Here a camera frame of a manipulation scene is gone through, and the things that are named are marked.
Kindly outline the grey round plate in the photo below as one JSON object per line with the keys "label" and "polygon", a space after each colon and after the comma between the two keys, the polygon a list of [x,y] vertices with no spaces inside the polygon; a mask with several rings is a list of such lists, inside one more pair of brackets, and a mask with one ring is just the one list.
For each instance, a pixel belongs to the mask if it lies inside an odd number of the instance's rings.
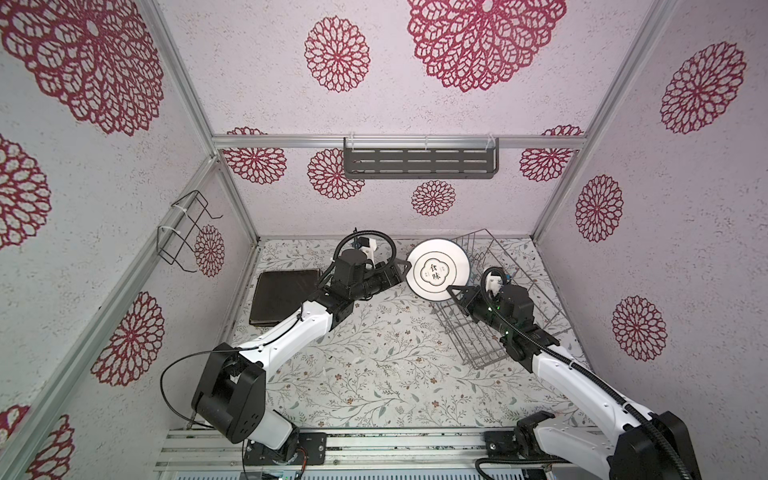
{"label": "grey round plate", "polygon": [[406,274],[408,287],[429,302],[449,300],[450,286],[464,287],[469,283],[469,256],[452,240],[425,240],[408,254],[407,261],[411,265]]}

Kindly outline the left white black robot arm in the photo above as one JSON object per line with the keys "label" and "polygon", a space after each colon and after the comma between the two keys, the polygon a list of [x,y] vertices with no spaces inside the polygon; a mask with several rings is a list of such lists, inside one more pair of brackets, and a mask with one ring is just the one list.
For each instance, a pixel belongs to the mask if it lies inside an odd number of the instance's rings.
{"label": "left white black robot arm", "polygon": [[231,443],[256,444],[274,461],[289,463],[302,450],[299,428],[267,409],[267,381],[338,327],[357,303],[404,282],[409,270],[387,234],[361,230],[344,237],[318,286],[286,319],[237,347],[221,343],[208,353],[191,408]]}

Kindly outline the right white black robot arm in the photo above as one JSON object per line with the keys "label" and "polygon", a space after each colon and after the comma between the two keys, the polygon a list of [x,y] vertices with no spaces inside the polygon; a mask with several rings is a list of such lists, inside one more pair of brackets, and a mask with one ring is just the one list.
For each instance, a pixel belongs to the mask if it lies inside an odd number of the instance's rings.
{"label": "right white black robot arm", "polygon": [[520,420],[515,439],[524,457],[558,457],[600,479],[698,479],[686,424],[630,400],[580,364],[534,320],[534,303],[500,267],[486,269],[476,286],[450,285],[462,313],[500,335],[507,355],[555,387],[597,427],[579,433],[549,412]]}

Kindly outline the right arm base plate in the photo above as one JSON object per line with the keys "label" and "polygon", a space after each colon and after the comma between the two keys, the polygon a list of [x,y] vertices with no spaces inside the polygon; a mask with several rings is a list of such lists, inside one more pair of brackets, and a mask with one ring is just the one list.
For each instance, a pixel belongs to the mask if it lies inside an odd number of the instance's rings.
{"label": "right arm base plate", "polygon": [[544,453],[531,441],[519,441],[514,430],[488,430],[483,433],[487,457],[493,460],[510,460],[516,463],[567,464],[568,461]]}

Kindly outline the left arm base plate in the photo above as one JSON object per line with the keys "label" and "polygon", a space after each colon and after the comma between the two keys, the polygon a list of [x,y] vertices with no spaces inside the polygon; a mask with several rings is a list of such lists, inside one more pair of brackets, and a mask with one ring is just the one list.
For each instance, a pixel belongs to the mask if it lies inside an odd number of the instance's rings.
{"label": "left arm base plate", "polygon": [[301,430],[292,435],[280,450],[249,441],[245,448],[245,466],[307,466],[323,465],[327,453],[328,435],[325,432]]}

